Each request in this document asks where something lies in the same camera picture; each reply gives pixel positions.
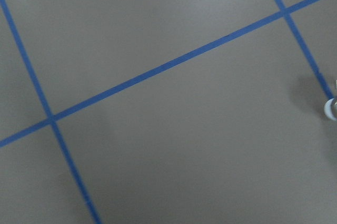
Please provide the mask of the chrome valve with white pipe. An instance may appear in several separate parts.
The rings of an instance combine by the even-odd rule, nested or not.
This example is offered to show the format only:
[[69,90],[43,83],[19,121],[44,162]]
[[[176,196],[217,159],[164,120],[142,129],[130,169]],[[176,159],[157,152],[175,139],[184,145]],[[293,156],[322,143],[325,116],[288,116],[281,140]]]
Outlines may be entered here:
[[327,87],[328,100],[324,104],[324,114],[332,121],[336,121],[336,95],[333,94],[331,88]]

